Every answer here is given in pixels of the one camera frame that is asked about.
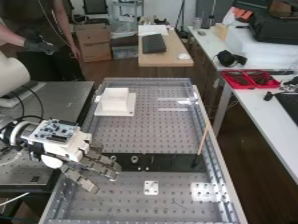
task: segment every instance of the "cardboard box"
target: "cardboard box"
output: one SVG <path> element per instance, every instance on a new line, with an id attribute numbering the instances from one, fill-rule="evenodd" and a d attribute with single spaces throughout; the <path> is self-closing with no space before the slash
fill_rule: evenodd
<path id="1" fill-rule="evenodd" d="M 221 23 L 217 23 L 215 27 L 215 34 L 220 37 L 221 40 L 225 40 L 228 34 L 228 26 Z"/>
<path id="2" fill-rule="evenodd" d="M 84 62 L 111 60 L 111 35 L 106 24 L 76 26 L 76 34 Z"/>

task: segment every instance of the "black base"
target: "black base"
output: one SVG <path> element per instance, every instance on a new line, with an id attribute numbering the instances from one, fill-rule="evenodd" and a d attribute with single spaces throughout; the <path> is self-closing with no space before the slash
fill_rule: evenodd
<path id="1" fill-rule="evenodd" d="M 197 157 L 196 166 L 193 166 L 195 154 L 104 153 L 103 155 L 116 156 L 116 161 L 122 165 L 123 171 L 127 172 L 207 172 L 203 156 Z M 138 163 L 132 162 L 132 156 L 139 157 Z"/>

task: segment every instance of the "white box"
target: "white box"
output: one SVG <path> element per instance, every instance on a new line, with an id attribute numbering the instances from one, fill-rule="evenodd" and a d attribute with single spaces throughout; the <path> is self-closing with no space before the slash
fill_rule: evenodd
<path id="1" fill-rule="evenodd" d="M 102 96 L 103 111 L 128 111 L 128 88 L 107 88 Z"/>

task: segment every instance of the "metal table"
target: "metal table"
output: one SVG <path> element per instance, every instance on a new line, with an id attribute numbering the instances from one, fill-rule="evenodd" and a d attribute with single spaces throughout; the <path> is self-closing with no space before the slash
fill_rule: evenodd
<path id="1" fill-rule="evenodd" d="M 155 153 L 195 158 L 208 116 L 189 79 L 111 78 L 99 95 L 107 87 L 130 87 L 138 93 L 136 114 L 95 117 L 95 102 L 83 126 L 94 133 L 94 144 L 103 143 L 104 152 L 116 157 Z M 149 167 L 123 172 L 116 182 L 87 173 L 102 187 L 99 195 L 62 176 L 40 224 L 248 223 L 212 130 L 201 163 L 199 172 L 156 172 Z M 156 196 L 144 194 L 148 180 L 159 181 Z"/>
<path id="2" fill-rule="evenodd" d="M 38 91 L 44 104 L 44 118 L 82 122 L 94 97 L 94 85 L 94 82 L 47 83 Z M 24 100 L 24 105 L 26 115 L 40 115 L 40 105 L 35 96 Z M 15 118 L 20 117 L 20 111 L 20 104 L 11 109 L 0 108 L 0 114 Z M 0 162 L 14 157 L 15 153 L 10 153 L 0 158 Z M 56 183 L 55 173 L 42 162 L 31 161 L 28 153 L 23 153 L 15 163 L 0 167 L 0 192 L 46 192 Z"/>

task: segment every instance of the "white block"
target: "white block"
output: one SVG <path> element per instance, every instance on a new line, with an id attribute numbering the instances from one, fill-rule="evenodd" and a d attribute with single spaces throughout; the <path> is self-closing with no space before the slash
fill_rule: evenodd
<path id="1" fill-rule="evenodd" d="M 103 111 L 128 111 L 128 88 L 107 88 L 102 96 Z"/>
<path id="2" fill-rule="evenodd" d="M 159 181 L 148 180 L 144 182 L 144 194 L 159 195 Z"/>

